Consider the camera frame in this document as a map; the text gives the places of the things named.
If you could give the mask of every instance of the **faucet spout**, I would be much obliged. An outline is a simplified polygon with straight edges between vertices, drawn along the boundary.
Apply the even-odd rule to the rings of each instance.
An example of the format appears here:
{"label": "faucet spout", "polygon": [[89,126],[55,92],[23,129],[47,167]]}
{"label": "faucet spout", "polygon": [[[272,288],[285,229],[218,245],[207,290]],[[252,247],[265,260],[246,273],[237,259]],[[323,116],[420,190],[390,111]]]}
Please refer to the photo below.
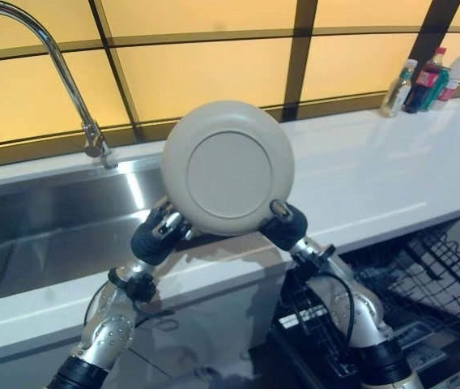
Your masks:
{"label": "faucet spout", "polygon": [[52,59],[59,76],[61,77],[61,81],[64,83],[66,91],[68,92],[68,95],[70,95],[75,109],[81,118],[81,126],[87,140],[84,151],[91,157],[99,156],[106,168],[116,167],[117,164],[108,158],[108,155],[111,153],[108,144],[106,143],[99,126],[87,110],[83,97],[77,89],[77,85],[75,84],[70,70],[62,57],[61,51],[59,51],[57,43],[49,32],[27,12],[8,2],[0,1],[0,15],[17,20],[41,40],[41,43],[49,53],[49,56]]}

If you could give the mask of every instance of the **black cable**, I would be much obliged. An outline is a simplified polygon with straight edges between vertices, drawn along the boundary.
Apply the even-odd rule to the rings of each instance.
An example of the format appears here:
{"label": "black cable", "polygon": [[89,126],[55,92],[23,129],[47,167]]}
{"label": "black cable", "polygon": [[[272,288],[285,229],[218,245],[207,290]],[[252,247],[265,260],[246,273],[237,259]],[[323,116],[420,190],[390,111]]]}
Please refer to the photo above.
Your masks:
{"label": "black cable", "polygon": [[155,365],[154,363],[152,363],[151,360],[145,358],[141,353],[137,353],[137,352],[134,351],[131,347],[129,347],[128,350],[130,350],[134,355],[136,355],[136,356],[139,357],[140,359],[143,359],[145,362],[147,362],[149,365],[151,365],[152,367],[154,367],[155,369],[157,369],[158,371],[160,371],[162,374],[165,374],[168,378],[172,378],[172,375],[171,375],[171,374],[166,373],[165,370],[161,369],[159,366],[157,366],[157,365]]}
{"label": "black cable", "polygon": [[104,286],[106,286],[107,284],[108,284],[108,281],[104,282],[104,283],[96,290],[96,292],[93,293],[92,299],[91,299],[90,302],[88,302],[88,304],[87,304],[86,312],[84,312],[83,327],[86,327],[87,316],[88,316],[89,313],[90,313],[90,309],[92,308],[93,301],[95,300],[95,298],[97,297],[97,295],[99,294],[99,292],[102,290],[102,288],[103,288]]}
{"label": "black cable", "polygon": [[330,277],[334,280],[337,280],[345,288],[347,296],[349,297],[349,324],[347,326],[347,334],[345,335],[345,341],[343,342],[342,349],[339,352],[339,355],[343,355],[347,347],[349,347],[349,343],[351,342],[352,337],[352,330],[354,329],[354,296],[352,294],[351,288],[349,288],[349,285],[347,285],[346,282],[337,275],[329,273],[327,271],[321,271],[314,276],[314,278],[316,277]]}
{"label": "black cable", "polygon": [[143,319],[140,320],[138,323],[134,325],[134,328],[140,327],[142,324],[144,324],[147,320],[151,320],[152,318],[162,318],[164,316],[170,316],[174,314],[173,310],[162,310],[156,314],[150,314],[148,312],[145,312],[141,310],[138,306],[135,300],[133,300],[133,309],[140,315],[143,316]]}

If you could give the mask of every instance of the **plastic bottle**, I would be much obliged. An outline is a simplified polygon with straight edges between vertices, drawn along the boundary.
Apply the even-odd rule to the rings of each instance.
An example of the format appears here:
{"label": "plastic bottle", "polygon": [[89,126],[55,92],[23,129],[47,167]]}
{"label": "plastic bottle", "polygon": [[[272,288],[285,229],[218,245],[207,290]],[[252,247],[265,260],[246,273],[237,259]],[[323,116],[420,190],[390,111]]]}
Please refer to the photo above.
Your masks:
{"label": "plastic bottle", "polygon": [[399,77],[392,81],[388,92],[383,98],[383,102],[379,108],[379,113],[381,116],[386,118],[393,118],[398,114],[408,96],[408,93],[410,92],[410,78],[416,66],[417,61],[415,59],[407,59],[405,61]]}
{"label": "plastic bottle", "polygon": [[433,84],[431,88],[426,92],[424,95],[423,102],[419,107],[419,111],[428,112],[430,108],[432,108],[433,102],[436,98],[445,90],[446,85],[448,85],[449,81],[449,68],[442,67],[441,71],[439,72],[439,77],[437,77],[437,81]]}
{"label": "plastic bottle", "polygon": [[453,63],[451,64],[450,71],[449,71],[449,81],[446,85],[446,88],[439,94],[437,100],[435,100],[432,104],[433,109],[443,109],[450,99],[450,97],[454,94],[455,89],[457,89],[458,83],[460,82],[460,57],[458,57]]}
{"label": "plastic bottle", "polygon": [[414,87],[408,95],[404,110],[408,113],[416,113],[423,103],[424,96],[428,90],[437,81],[442,68],[442,58],[446,49],[444,47],[437,48],[435,55],[423,66],[419,73]]}

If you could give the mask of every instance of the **wire dish rack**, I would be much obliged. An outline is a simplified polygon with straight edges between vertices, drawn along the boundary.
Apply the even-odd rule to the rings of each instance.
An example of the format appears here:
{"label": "wire dish rack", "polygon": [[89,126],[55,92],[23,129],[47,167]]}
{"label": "wire dish rack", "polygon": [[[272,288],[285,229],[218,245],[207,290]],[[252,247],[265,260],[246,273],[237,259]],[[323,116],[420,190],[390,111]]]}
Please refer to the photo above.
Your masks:
{"label": "wire dish rack", "polygon": [[[343,257],[355,278],[380,298],[385,321],[403,348],[460,322],[460,247],[448,239],[444,225],[399,238],[388,250],[367,249]],[[287,275],[279,312],[283,328],[300,324],[338,376],[357,371],[339,355],[344,336],[296,270]]]}

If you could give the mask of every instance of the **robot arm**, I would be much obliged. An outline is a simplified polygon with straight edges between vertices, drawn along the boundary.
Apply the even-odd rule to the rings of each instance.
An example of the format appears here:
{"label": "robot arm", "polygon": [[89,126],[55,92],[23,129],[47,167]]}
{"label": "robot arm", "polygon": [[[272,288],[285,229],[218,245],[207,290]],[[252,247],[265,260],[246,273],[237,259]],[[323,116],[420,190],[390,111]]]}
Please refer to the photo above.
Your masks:
{"label": "robot arm", "polygon": [[136,258],[109,271],[96,309],[79,344],[59,368],[48,389],[98,389],[118,357],[131,345],[139,302],[155,295],[152,272],[189,232],[190,225],[166,199],[151,210],[131,240]]}
{"label": "robot arm", "polygon": [[[346,336],[348,347],[357,351],[363,387],[422,389],[392,328],[383,321],[379,298],[354,279],[352,269],[334,253],[332,245],[321,247],[306,237],[308,223],[302,212],[279,200],[274,200],[270,209],[275,218],[260,232],[292,255],[303,281],[321,298],[333,324]],[[349,333],[351,307],[354,316]]]}

